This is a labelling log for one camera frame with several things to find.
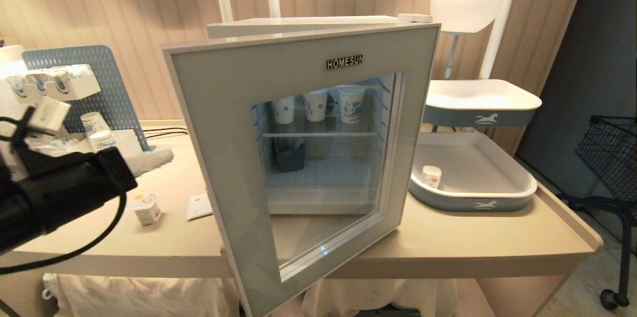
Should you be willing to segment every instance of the white tray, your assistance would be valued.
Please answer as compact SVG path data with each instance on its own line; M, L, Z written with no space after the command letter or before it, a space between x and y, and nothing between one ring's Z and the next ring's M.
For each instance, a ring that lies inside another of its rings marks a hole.
M521 126L542 101L500 79L431 81L424 122L440 126Z
M424 165L442 170L437 189L420 181ZM448 211L515 211L526 206L537 182L482 133L421 133L409 191Z

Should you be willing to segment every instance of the paper cup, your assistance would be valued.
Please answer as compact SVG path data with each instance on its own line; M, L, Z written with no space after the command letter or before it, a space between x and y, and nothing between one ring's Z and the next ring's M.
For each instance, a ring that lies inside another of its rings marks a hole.
M115 134L110 130L96 131L89 135L89 142L93 151L114 147L117 144Z
M294 96L272 101L272 113L278 124L290 124L294 121Z
M423 174L421 175L421 181L430 187L437 189L440 184L440 177L442 176L442 170L439 167L433 165L425 165L423 167Z
M305 118L310 122L320 122L325 119L327 106L327 90L312 91L303 95L305 104Z
M341 99L341 122L356 123L362 118L365 90L338 90Z
M111 130L99 111L92 111L91 113L83 114L80 116L80 119L82 120L84 131L86 131L88 136L96 131Z

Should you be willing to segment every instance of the pegboard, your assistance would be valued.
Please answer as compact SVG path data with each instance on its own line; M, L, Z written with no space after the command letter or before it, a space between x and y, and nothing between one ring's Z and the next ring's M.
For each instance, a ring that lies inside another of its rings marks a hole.
M84 133L80 116L91 111L99 111L111 129L133 129L141 149L150 150L109 47L94 45L28 50L22 53L22 59L30 70L80 63L91 65L101 90L85 99L66 101L71 105L71 110L64 120L66 130L70 133Z

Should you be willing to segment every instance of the floor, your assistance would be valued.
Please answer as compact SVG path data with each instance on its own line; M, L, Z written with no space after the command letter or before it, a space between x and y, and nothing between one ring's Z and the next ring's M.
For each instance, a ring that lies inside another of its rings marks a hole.
M559 190L544 178L534 174L534 170L519 161L535 178L551 192ZM631 253L628 299L631 305L614 311L604 309L599 302L599 294L604 289L617 291L619 284L619 261L621 243L607 229L587 212L578 215L589 224L604 240L604 249L585 260L571 278L560 288L537 317L637 317L637 258Z

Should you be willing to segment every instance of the table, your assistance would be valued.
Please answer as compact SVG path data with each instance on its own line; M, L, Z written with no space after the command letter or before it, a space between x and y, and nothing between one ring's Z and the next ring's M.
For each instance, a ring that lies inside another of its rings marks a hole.
M205 192L188 136L151 140L175 160L137 179L129 192L155 192L161 220L141 226L125 213L102 243L48 272L94 276L228 278L213 216L186 222L187 199ZM0 256L0 265L40 260L84 246L113 218L118 199ZM294 232L289 231L290 240ZM285 255L285 244L281 254ZM488 301L484 312L531 317L541 310L578 264L603 246L601 237L545 187L527 208L509 213L443 212L408 196L401 225L327 278L456 278Z

